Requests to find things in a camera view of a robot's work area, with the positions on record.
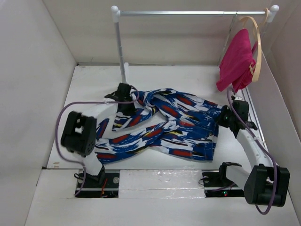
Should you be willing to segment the blue white red patterned trousers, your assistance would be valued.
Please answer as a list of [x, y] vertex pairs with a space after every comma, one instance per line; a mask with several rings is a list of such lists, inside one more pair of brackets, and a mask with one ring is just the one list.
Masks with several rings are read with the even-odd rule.
[[95, 152], [99, 161], [125, 160], [147, 147], [190, 161], [213, 160], [219, 135], [216, 119], [222, 112], [221, 105], [170, 88], [132, 91], [131, 97], [137, 99], [136, 112], [131, 116], [118, 112], [112, 131], [141, 125], [158, 113], [164, 121], [117, 138], [105, 138], [110, 120], [102, 120], [96, 127]]

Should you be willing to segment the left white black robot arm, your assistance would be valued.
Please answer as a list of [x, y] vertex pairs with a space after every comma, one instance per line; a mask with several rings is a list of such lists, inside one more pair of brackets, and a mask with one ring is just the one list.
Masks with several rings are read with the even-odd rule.
[[[138, 98], [131, 96], [131, 90], [136, 89], [127, 83], [120, 83], [116, 91], [105, 96], [109, 101], [72, 102], [60, 112], [55, 126], [55, 146], [64, 161], [83, 167], [83, 175], [79, 177], [82, 186], [86, 182], [96, 187], [104, 183], [105, 168], [94, 151], [97, 124], [115, 113], [133, 114], [134, 102]], [[67, 116], [61, 139], [58, 139], [58, 126], [64, 111], [71, 105], [84, 104], [94, 104], [95, 108], [87, 114], [71, 111]]]

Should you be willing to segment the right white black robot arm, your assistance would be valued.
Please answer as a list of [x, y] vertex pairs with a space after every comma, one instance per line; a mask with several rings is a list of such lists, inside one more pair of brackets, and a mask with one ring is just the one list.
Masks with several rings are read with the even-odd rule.
[[235, 183], [243, 190], [245, 200], [252, 205], [283, 207], [288, 191], [290, 172], [279, 167], [275, 159], [263, 147], [254, 132], [256, 125], [248, 121], [249, 104], [234, 99], [224, 106], [217, 118], [218, 125], [229, 128], [243, 147], [252, 168], [251, 172], [234, 162], [223, 162], [219, 167], [217, 179], [227, 186]]

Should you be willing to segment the beige wooden hanger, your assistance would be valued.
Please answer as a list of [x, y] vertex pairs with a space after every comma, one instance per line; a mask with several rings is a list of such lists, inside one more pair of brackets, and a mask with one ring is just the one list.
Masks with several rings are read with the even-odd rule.
[[269, 9], [265, 8], [265, 18], [264, 20], [260, 23], [257, 24], [256, 20], [251, 17], [251, 16], [245, 16], [240, 19], [240, 22], [242, 22], [242, 28], [246, 28], [246, 23], [248, 20], [250, 20], [253, 23], [253, 36], [255, 38], [255, 49], [257, 51], [257, 58], [256, 58], [256, 64], [255, 66], [250, 66], [250, 72], [252, 74], [252, 82], [257, 82], [260, 76], [260, 71], [261, 71], [261, 62], [262, 62], [262, 47], [261, 47], [261, 35], [260, 35], [260, 28], [263, 27], [269, 17]]

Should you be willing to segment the clear plastic hanger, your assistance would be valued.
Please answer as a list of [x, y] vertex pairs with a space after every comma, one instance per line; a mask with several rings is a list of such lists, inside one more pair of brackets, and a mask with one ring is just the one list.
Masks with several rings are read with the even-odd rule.
[[228, 30], [228, 34], [227, 34], [227, 36], [226, 36], [226, 39], [225, 39], [225, 42], [224, 42], [224, 45], [223, 45], [223, 48], [222, 48], [222, 52], [221, 52], [219, 61], [222, 60], [222, 57], [223, 57], [223, 55], [224, 55], [224, 53], [225, 53], [225, 51], [226, 51], [226, 47], [227, 47], [227, 45], [228, 45], [228, 41], [229, 41], [231, 32], [232, 32], [232, 30], [233, 30], [233, 28], [234, 28], [234, 25], [235, 25], [235, 23], [236, 23], [237, 17], [238, 17], [238, 12], [235, 13], [235, 15], [233, 16], [232, 21], [231, 21], [231, 23], [230, 23], [229, 30]]

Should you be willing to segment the magenta pink garment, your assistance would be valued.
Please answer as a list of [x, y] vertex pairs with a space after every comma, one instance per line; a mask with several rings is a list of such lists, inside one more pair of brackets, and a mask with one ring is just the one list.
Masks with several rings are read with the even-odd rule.
[[252, 82], [251, 69], [255, 65], [249, 32], [247, 29], [242, 29], [233, 37], [220, 63], [217, 89], [224, 91], [229, 85], [232, 85], [236, 92], [244, 89]]

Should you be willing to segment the aluminium rail at right wall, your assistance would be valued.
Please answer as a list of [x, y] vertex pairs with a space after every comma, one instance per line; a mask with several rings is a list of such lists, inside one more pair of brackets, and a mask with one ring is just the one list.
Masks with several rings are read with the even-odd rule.
[[250, 93], [248, 87], [242, 89], [241, 92], [243, 94], [244, 100], [249, 103], [249, 118], [252, 122], [255, 123], [256, 127], [258, 128], [254, 133], [258, 137], [260, 142], [262, 143], [263, 147], [266, 150], [268, 150], [266, 142], [265, 142], [265, 138], [264, 138], [261, 126], [260, 126], [260, 122], [259, 122], [259, 119], [256, 114], [255, 106], [254, 106], [252, 98], [251, 98], [251, 93]]

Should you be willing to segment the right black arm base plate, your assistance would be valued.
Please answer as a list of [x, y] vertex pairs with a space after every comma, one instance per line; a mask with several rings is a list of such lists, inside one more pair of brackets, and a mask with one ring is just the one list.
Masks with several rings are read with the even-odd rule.
[[202, 170], [198, 181], [206, 198], [244, 197], [244, 191], [232, 181], [221, 178], [218, 170]]

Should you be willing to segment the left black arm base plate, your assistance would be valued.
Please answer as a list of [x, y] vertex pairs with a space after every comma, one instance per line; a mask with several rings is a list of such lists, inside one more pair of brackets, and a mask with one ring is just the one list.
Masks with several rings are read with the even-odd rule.
[[118, 198], [119, 196], [120, 171], [118, 170], [107, 171], [104, 181], [100, 185], [92, 179], [86, 178], [81, 190], [83, 173], [75, 173], [74, 177], [77, 179], [76, 198]]

